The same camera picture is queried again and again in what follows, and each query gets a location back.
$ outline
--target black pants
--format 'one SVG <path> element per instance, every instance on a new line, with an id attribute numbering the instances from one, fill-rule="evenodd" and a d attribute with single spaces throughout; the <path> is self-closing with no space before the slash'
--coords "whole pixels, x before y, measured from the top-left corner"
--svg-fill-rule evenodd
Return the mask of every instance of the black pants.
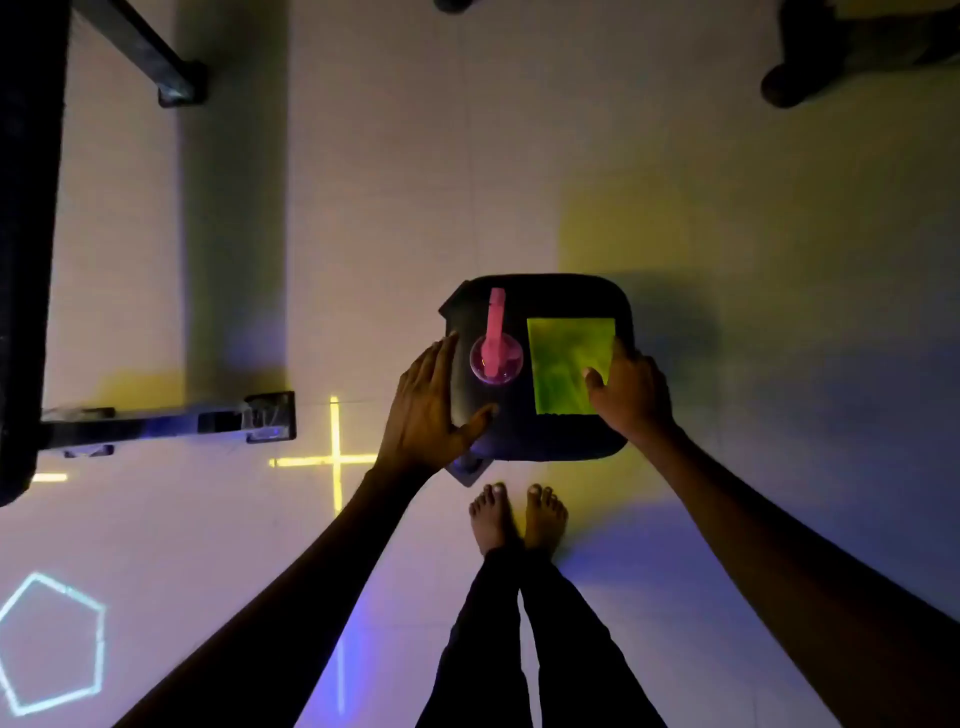
<path id="1" fill-rule="evenodd" d="M 576 587 L 545 553 L 504 546 L 473 580 L 418 728 L 530 728 L 517 590 L 537 642 L 543 728 L 664 725 Z"/>

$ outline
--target projected light line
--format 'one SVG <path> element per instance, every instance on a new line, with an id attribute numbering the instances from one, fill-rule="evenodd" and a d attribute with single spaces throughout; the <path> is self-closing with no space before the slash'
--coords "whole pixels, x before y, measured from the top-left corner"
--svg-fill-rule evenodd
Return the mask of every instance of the projected light line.
<path id="1" fill-rule="evenodd" d="M 333 468 L 333 512 L 338 514 L 344 509 L 343 466 L 372 465 L 376 462 L 376 453 L 344 455 L 340 452 L 340 400 L 330 398 L 330 454 L 309 457 L 277 457 L 270 460 L 271 468 L 304 468 L 312 465 L 329 465 Z M 341 716 L 347 710 L 347 685 L 345 677 L 344 642 L 337 641 L 337 713 Z"/>
<path id="2" fill-rule="evenodd" d="M 16 694 L 16 690 L 13 688 L 11 677 L 7 674 L 7 670 L 5 669 L 3 662 L 0 661 L 0 688 L 3 689 L 4 695 L 7 697 L 7 704 L 10 706 L 10 712 L 17 717 L 28 716 L 33 713 L 40 713 L 42 711 L 50 710 L 51 708 L 56 708 L 64 703 L 69 703 L 74 700 L 80 700 L 84 697 L 96 695 L 98 692 L 100 692 L 104 685 L 104 655 L 106 651 L 104 620 L 107 607 L 105 607 L 96 599 L 90 598 L 82 592 L 78 592 L 73 587 L 68 587 L 66 584 L 61 584 L 59 581 L 47 576 L 46 574 L 34 571 L 23 580 L 23 583 L 17 587 L 16 591 L 13 592 L 9 599 L 7 599 L 3 607 L 0 607 L 0 622 L 2 622 L 4 617 L 10 613 L 10 610 L 20 600 L 20 597 L 23 596 L 34 584 L 40 584 L 50 590 L 53 590 L 54 592 L 57 592 L 58 594 L 66 596 L 68 599 L 72 599 L 94 613 L 96 626 L 93 638 L 93 678 L 91 684 L 85 688 L 74 690 L 72 692 L 64 692 L 60 695 L 54 695 L 53 697 L 48 697 L 33 703 L 23 703 L 20 701 L 20 698 Z"/>
<path id="3" fill-rule="evenodd" d="M 34 473 L 34 483 L 65 483 L 66 473 Z"/>

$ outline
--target glowing yellow cross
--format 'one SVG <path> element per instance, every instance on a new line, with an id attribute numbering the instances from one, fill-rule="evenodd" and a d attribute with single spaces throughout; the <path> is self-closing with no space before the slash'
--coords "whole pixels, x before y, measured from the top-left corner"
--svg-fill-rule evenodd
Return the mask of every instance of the glowing yellow cross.
<path id="1" fill-rule="evenodd" d="M 271 468 L 300 468 L 306 465 L 333 466 L 333 510 L 340 513 L 344 508 L 344 482 L 342 468 L 345 465 L 371 465 L 376 462 L 376 453 L 366 455 L 343 455 L 340 452 L 340 400 L 330 398 L 330 454 L 311 457 L 278 457 L 270 461 Z"/>

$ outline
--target hand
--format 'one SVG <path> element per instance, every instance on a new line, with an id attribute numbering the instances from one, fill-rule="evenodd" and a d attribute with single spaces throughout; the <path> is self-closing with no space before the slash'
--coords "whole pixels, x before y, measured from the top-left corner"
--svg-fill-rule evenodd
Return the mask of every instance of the hand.
<path id="1" fill-rule="evenodd" d="M 400 376 L 376 467 L 421 478 L 464 454 L 484 433 L 496 405 L 481 407 L 462 427 L 450 421 L 450 365 L 457 334 L 434 343 Z"/>
<path id="2" fill-rule="evenodd" d="M 651 356 L 628 352 L 613 338 L 613 360 L 606 385 L 594 369 L 584 369 L 590 404 L 604 422 L 628 440 L 673 428 L 666 377 Z"/>

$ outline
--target person's right hand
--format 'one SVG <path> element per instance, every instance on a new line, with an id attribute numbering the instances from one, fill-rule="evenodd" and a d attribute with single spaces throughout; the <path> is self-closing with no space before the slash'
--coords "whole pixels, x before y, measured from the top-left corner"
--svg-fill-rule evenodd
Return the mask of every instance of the person's right hand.
<path id="1" fill-rule="evenodd" d="M 595 369 L 584 369 L 590 404 L 604 422 L 628 440 L 674 426 L 666 377 L 651 356 L 628 352 L 613 338 L 607 384 Z"/>

